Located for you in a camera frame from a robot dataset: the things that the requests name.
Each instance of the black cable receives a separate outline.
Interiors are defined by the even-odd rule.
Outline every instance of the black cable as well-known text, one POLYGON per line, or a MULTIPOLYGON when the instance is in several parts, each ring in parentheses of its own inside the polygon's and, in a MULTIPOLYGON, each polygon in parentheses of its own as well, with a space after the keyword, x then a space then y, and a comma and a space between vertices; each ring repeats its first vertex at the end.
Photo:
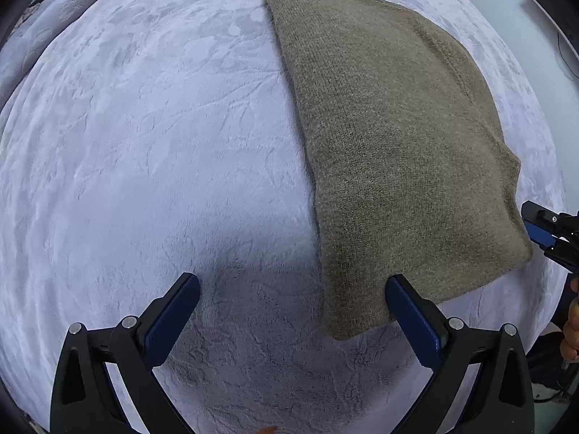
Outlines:
POLYGON ((543 398, 541 400, 533 400, 533 401, 535 403, 548 403, 549 401, 552 401, 555 398, 557 398, 561 393, 563 393, 563 390, 559 390, 557 393, 555 393, 553 396, 550 396, 549 398, 543 398))
POLYGON ((563 53, 561 52, 561 44, 559 42, 560 40, 561 40, 561 35, 559 34, 559 31, 557 31, 557 48, 559 49, 559 55, 561 56, 561 60, 563 60, 563 63, 565 65, 567 65, 567 68, 571 72, 571 75, 573 75, 575 78, 579 78, 579 75, 575 75, 575 72, 571 70, 571 67, 569 66, 567 61, 564 59, 563 53))

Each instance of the fleece blanket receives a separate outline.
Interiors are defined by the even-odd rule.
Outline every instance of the fleece blanket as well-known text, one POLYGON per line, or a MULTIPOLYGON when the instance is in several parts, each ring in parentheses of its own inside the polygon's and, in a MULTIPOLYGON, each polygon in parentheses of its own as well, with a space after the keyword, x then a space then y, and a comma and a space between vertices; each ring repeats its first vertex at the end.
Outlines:
POLYGON ((532 253, 477 65, 448 32, 384 0, 266 0, 316 186, 324 326, 386 323, 386 280, 449 300, 532 253))
MULTIPOLYGON (((549 129, 487 21, 469 0, 387 1, 481 69, 521 160, 517 205, 563 210, 549 129)), ((396 425, 430 371, 396 323, 345 342, 321 330, 313 181, 264 0, 47 0, 0 74, 0 376, 22 409, 48 427, 71 323, 117 324, 191 271, 202 299, 155 373, 196 432, 396 425)), ((564 275, 535 250, 440 308, 512 322, 529 348, 564 275)))

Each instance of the finger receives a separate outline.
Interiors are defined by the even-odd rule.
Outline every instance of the finger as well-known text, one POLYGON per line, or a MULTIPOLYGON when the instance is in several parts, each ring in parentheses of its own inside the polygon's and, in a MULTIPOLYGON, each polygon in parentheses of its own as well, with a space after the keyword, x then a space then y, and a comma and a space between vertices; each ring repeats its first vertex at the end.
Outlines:
POLYGON ((569 305, 569 324, 575 331, 579 331, 579 302, 577 298, 569 305))
POLYGON ((563 334, 565 335, 565 341, 569 346, 573 349, 579 349, 579 332, 575 331, 569 322, 565 323, 563 334))
POLYGON ((569 346, 567 341, 561 341, 560 349, 563 359, 565 359, 567 362, 575 362, 577 360, 577 351, 569 346))
POLYGON ((264 429, 260 430, 257 434, 273 434, 274 432, 276 432, 277 427, 275 426, 270 426, 270 427, 265 427, 264 429))

